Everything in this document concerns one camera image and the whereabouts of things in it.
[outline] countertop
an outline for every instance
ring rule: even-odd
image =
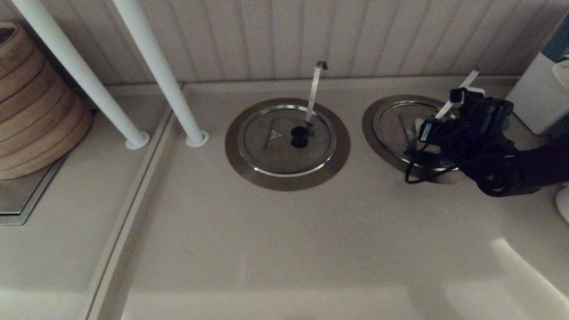
[[[448,86],[323,85],[317,102],[344,121],[352,149],[332,179],[295,192],[239,176],[224,141],[249,106],[308,91],[246,87],[184,88],[211,139],[188,148],[173,125],[118,292],[93,319],[569,318],[558,187],[491,198],[471,181],[408,185],[367,144],[361,119],[371,103],[397,94],[445,100]],[[494,97],[511,90],[484,88]],[[521,149],[543,143],[515,118],[508,136]]]
[[[446,100],[462,77],[321,80],[344,122],[345,166],[304,191],[258,187],[225,155],[226,131],[309,80],[186,84],[209,142],[193,149],[156,88],[119,103],[152,134],[141,150],[99,113],[21,227],[0,227],[0,318],[567,319],[569,225],[552,186],[491,198],[471,181],[408,185],[367,144],[374,101]],[[479,77],[505,97],[515,79]],[[520,149],[544,143],[515,117]]]
[[[166,111],[161,95],[116,97],[151,134]],[[125,148],[123,136],[96,114],[28,221],[0,226],[0,318],[86,317],[100,282],[97,267],[146,152]]]

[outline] wooden steamer basket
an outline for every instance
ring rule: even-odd
[[[0,23],[0,180],[38,171],[73,149],[92,116],[18,23]]]

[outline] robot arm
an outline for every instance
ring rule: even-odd
[[[476,181],[482,192],[490,196],[531,194],[543,186],[569,181],[569,137],[519,151],[502,132],[513,103],[467,88],[452,90],[451,102],[463,103],[460,117],[426,120],[419,140],[440,146],[442,154]]]

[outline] black cable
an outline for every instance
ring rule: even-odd
[[[429,144],[424,145],[424,146],[420,149],[419,152],[424,151],[428,146],[429,146]],[[456,169],[456,168],[461,168],[462,166],[469,165],[469,164],[474,163],[474,162],[478,162],[478,161],[482,161],[482,160],[487,160],[487,159],[491,159],[491,158],[497,158],[497,157],[507,157],[507,156],[509,156],[509,155],[517,155],[517,154],[519,154],[519,153],[520,153],[520,151],[515,152],[515,153],[511,153],[511,152],[509,152],[509,153],[497,153],[497,154],[486,155],[486,156],[484,156],[484,157],[478,157],[478,158],[470,159],[470,160],[467,160],[467,161],[458,163],[458,164],[456,164],[456,165],[453,165],[453,166],[451,166],[451,167],[448,167],[448,168],[444,169],[443,171],[439,171],[439,172],[437,172],[437,173],[435,173],[435,174],[431,174],[430,176],[428,176],[428,177],[426,177],[426,178],[422,178],[422,179],[417,179],[417,180],[410,181],[410,180],[409,180],[409,175],[411,174],[411,170],[413,169],[413,166],[415,165],[415,162],[412,160],[412,161],[409,163],[409,165],[407,166],[407,169],[405,170],[405,182],[407,182],[408,184],[416,184],[416,183],[425,182],[425,181],[428,181],[428,180],[430,180],[430,179],[432,179],[432,178],[436,178],[436,177],[441,176],[441,175],[443,175],[443,174],[445,174],[445,173],[448,173],[448,172],[450,172],[450,171],[452,171],[452,170],[454,170],[454,169]]]

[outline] white paneled wall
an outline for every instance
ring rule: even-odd
[[[106,84],[153,81],[112,0],[43,0]],[[180,81],[520,75],[568,0],[140,0]],[[22,20],[9,0],[0,19]]]

